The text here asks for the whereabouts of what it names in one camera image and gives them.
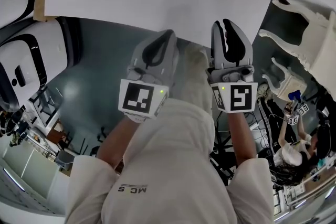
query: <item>floor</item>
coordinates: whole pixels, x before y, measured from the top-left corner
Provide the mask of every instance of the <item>floor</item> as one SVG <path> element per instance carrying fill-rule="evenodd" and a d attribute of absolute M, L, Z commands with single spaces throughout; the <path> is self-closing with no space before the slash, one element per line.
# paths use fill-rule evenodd
<path fill-rule="evenodd" d="M 59 95 L 60 92 L 63 96 L 60 119 L 65 129 L 70 131 L 70 135 L 73 137 L 74 150 L 79 152 L 83 145 L 83 149 L 87 147 L 85 154 L 88 155 L 94 146 L 100 145 L 97 141 L 100 128 L 104 126 L 106 133 L 108 133 L 123 117 L 122 113 L 118 111 L 120 79 L 126 77 L 126 68 L 134 47 L 148 37 L 151 31 L 89 19 L 80 19 L 80 26 L 82 31 L 80 63 L 61 73 L 48 84 L 48 87 L 55 95 Z M 306 26 L 307 22 L 299 15 L 288 14 L 270 4 L 261 27 L 274 32 L 287 42 L 298 45 Z M 173 96 L 176 95 L 175 93 L 178 92 L 183 82 L 181 62 L 183 62 L 183 50 L 187 44 L 188 41 L 178 40 L 182 57 L 176 71 Z M 272 65 L 271 57 L 275 56 L 278 62 L 290 66 L 294 72 L 305 79 L 308 84 L 304 93 L 306 96 L 311 96 L 316 92 L 311 75 L 303 69 L 299 61 L 282 51 L 269 38 L 257 36 L 253 48 L 256 82 L 264 82 L 261 75 L 271 70 L 278 74 L 277 77 L 274 77 L 274 83 L 283 79 L 283 75 L 281 76 L 279 70 Z M 281 108 L 285 106 L 285 101 L 277 99 L 277 103 Z M 218 113 L 214 105 L 214 118 L 217 118 Z M 313 105 L 310 105 L 309 113 L 303 118 L 308 133 L 317 126 L 315 114 Z M 255 116 L 257 121 L 261 120 L 257 106 Z M 253 123 L 253 121 L 255 121 L 253 118 L 248 118 L 248 122 Z M 220 119 L 219 129 L 221 131 L 228 130 L 224 114 Z M 261 141 L 263 134 L 260 130 L 253 131 L 259 150 L 265 143 Z M 221 132 L 221 135 L 225 137 L 227 132 Z"/>

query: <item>shoe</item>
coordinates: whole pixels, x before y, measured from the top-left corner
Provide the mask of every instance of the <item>shoe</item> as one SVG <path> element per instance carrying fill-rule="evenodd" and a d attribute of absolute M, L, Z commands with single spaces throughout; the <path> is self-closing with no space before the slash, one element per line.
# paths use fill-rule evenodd
<path fill-rule="evenodd" d="M 269 86 L 267 83 L 260 84 L 257 90 L 257 99 L 266 98 L 268 88 Z"/>
<path fill-rule="evenodd" d="M 274 93 L 271 91 L 270 87 L 268 87 L 266 91 L 266 97 L 265 97 L 265 102 L 268 100 L 274 99 Z"/>

